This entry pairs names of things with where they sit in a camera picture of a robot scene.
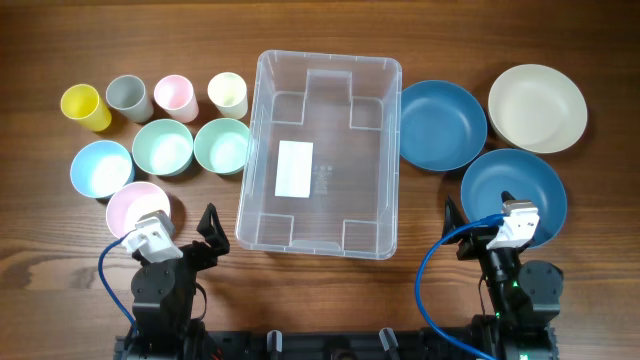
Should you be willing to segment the dark blue bowl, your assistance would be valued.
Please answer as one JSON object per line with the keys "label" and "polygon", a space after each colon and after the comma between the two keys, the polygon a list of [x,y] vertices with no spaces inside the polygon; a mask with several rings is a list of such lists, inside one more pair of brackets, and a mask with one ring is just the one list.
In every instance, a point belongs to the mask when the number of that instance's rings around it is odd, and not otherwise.
{"label": "dark blue bowl", "polygon": [[538,208],[540,222],[533,237],[534,247],[556,237],[567,217],[568,198],[561,179],[549,164],[516,149],[499,149],[480,156],[469,166],[461,183],[460,197],[467,219],[473,222],[499,213],[505,191]]}
{"label": "dark blue bowl", "polygon": [[488,122],[465,88],[426,80],[402,91],[400,155],[415,167],[446,172],[466,166],[484,148]]}

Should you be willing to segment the green small bowl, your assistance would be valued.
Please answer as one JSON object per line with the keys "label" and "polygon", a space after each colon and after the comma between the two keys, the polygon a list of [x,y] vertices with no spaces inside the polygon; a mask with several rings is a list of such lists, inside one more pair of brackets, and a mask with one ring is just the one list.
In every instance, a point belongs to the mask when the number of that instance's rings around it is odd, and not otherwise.
{"label": "green small bowl", "polygon": [[131,149],[138,167],[156,176],[176,176],[184,172],[192,162],[193,152],[191,131],[172,119],[158,119],[143,126]]}
{"label": "green small bowl", "polygon": [[246,164],[249,136],[249,128],[239,120],[212,120],[196,134],[195,158],[209,172],[218,175],[236,174]]}

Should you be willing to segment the pink small bowl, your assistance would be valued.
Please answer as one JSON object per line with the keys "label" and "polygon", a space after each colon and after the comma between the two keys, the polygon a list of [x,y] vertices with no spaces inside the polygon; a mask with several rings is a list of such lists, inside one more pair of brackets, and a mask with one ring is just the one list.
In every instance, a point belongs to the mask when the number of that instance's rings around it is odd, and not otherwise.
{"label": "pink small bowl", "polygon": [[171,216],[171,204],[165,191],[150,182],[132,182],[122,187],[108,202],[107,227],[114,237],[122,238],[135,228],[141,217],[159,210]]}

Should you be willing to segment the cream large bowl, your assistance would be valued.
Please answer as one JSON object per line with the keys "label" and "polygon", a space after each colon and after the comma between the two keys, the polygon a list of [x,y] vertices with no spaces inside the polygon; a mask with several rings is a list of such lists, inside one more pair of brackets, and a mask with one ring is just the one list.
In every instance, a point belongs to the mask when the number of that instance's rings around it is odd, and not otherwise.
{"label": "cream large bowl", "polygon": [[518,65],[499,75],[489,91],[488,111],[498,136],[538,154],[573,146],[588,123],[587,104],[577,85],[539,64]]}

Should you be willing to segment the light blue small bowl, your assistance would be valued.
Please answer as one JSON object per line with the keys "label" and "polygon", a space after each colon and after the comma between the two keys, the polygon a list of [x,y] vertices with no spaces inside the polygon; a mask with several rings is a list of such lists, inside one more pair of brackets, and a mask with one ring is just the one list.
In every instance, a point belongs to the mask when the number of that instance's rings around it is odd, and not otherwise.
{"label": "light blue small bowl", "polygon": [[81,195],[110,198],[135,177],[133,159],[121,144],[95,141],[82,148],[70,166],[70,181]]}

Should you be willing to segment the pink plastic cup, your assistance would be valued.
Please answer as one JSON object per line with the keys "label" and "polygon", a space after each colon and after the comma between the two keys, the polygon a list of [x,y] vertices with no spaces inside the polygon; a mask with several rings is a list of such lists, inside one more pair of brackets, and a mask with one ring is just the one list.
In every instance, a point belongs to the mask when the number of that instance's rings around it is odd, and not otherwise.
{"label": "pink plastic cup", "polygon": [[189,123],[196,119],[199,107],[192,83],[182,75],[168,75],[154,87],[155,102],[173,119]]}

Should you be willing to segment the grey plastic cup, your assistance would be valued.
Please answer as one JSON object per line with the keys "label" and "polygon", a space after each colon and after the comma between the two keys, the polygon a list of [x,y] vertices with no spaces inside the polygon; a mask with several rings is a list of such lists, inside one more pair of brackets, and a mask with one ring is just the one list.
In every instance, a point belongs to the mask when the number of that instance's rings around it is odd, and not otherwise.
{"label": "grey plastic cup", "polygon": [[147,122],[154,113],[146,86],[135,75],[115,78],[106,89],[106,101],[110,107],[134,123]]}

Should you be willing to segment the yellow plastic cup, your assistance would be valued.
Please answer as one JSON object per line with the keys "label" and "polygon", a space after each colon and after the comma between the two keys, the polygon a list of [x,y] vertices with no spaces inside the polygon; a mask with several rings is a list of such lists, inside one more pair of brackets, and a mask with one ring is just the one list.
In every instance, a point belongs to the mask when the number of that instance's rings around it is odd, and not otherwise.
{"label": "yellow plastic cup", "polygon": [[67,89],[61,97],[60,108],[67,118],[93,132],[107,129],[112,121],[99,92],[88,84],[77,84]]}

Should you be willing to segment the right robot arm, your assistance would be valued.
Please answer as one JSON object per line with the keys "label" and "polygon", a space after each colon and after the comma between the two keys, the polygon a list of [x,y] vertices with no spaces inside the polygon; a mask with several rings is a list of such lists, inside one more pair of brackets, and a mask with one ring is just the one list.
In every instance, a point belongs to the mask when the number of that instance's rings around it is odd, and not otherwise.
{"label": "right robot arm", "polygon": [[559,358],[551,321],[560,313],[564,275],[545,261],[523,263],[520,255],[530,247],[539,225],[538,208],[529,200],[516,200],[507,191],[498,220],[461,230],[466,224],[452,198],[445,200],[443,233],[456,244],[459,260],[476,260],[494,310],[472,318],[458,329],[464,344],[494,359]]}

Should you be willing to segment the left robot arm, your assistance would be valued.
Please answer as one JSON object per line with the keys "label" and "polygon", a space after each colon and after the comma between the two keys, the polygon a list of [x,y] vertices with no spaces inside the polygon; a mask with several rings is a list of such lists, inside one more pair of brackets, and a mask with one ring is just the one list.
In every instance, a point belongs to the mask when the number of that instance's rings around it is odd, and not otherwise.
{"label": "left robot arm", "polygon": [[193,317],[193,300],[204,288],[198,272],[217,265],[230,243],[216,208],[208,204],[197,226],[201,241],[178,247],[169,216],[157,210],[142,216],[123,239],[140,262],[131,281],[134,324],[116,340],[116,359],[221,359],[221,348],[208,335],[203,317]]}

